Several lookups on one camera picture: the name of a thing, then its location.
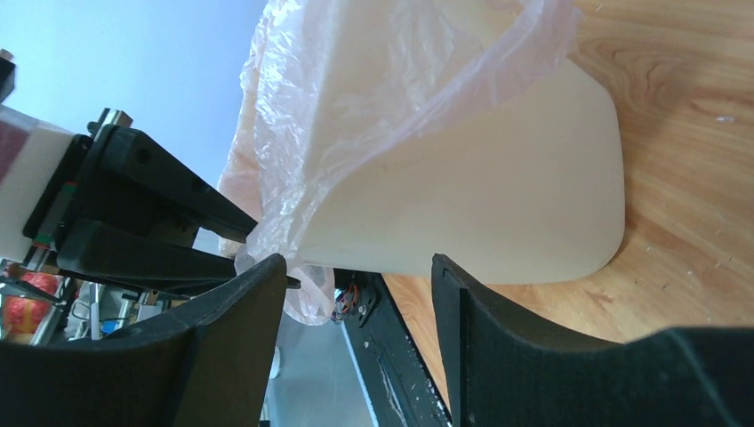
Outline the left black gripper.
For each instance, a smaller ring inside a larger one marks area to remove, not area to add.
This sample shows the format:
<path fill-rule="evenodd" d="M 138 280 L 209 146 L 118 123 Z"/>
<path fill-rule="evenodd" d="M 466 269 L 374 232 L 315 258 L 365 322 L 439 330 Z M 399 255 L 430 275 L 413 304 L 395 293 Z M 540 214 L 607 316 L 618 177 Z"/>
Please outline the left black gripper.
<path fill-rule="evenodd" d="M 198 295 L 237 276 L 229 258 L 144 238 L 91 219 L 70 221 L 68 211 L 80 170 L 107 125 L 112 133 L 100 165 L 156 197 L 172 213 L 218 236 L 241 242 L 257 221 L 223 196 L 143 131 L 132 118 L 105 108 L 86 134 L 41 124 L 28 140 L 52 158 L 52 169 L 21 230 L 21 265 L 33 271 L 58 267 L 87 281 L 124 288 Z"/>

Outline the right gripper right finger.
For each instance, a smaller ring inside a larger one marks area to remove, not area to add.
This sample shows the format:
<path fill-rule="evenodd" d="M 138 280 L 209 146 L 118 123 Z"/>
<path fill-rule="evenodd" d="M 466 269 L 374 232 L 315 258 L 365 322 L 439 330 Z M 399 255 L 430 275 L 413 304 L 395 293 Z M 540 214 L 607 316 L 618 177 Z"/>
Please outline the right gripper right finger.
<path fill-rule="evenodd" d="M 753 331 L 609 342 L 548 320 L 443 254 L 432 300 L 456 426 L 750 426 Z"/>

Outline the pink plastic trash bag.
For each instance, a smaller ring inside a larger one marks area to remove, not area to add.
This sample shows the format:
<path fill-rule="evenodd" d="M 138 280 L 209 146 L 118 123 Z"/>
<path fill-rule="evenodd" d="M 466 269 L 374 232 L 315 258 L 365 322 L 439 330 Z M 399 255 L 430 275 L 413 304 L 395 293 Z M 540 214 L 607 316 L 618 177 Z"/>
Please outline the pink plastic trash bag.
<path fill-rule="evenodd" d="M 270 1 L 242 68 L 244 93 L 220 193 L 256 227 L 223 238 L 238 271 L 284 256 L 301 286 L 284 311 L 307 325 L 335 309 L 330 262 L 307 261 L 315 213 L 370 159 L 497 107 L 551 75 L 573 49 L 571 1 L 463 1 L 484 17 L 514 13 L 492 41 L 438 1 Z"/>

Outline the beige plastic trash bin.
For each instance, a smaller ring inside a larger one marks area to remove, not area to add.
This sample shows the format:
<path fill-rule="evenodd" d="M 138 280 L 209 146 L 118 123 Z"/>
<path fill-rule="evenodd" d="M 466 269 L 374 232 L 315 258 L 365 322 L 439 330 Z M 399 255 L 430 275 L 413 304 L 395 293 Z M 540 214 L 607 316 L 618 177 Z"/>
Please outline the beige plastic trash bin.
<path fill-rule="evenodd" d="M 530 1 L 519 14 L 444 2 L 480 36 L 453 108 L 381 153 L 364 149 L 301 239 L 303 262 L 429 274 L 446 254 L 492 285 L 584 278 L 624 234 L 621 136 L 607 90 L 569 59 L 581 14 Z"/>

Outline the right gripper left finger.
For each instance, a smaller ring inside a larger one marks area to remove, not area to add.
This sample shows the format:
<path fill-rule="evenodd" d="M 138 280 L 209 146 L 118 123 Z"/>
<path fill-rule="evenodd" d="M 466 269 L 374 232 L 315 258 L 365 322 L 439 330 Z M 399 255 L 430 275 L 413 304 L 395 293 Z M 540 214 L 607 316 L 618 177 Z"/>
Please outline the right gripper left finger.
<path fill-rule="evenodd" d="M 99 339 L 1 345 L 4 426 L 256 426 L 286 292 L 273 254 Z"/>

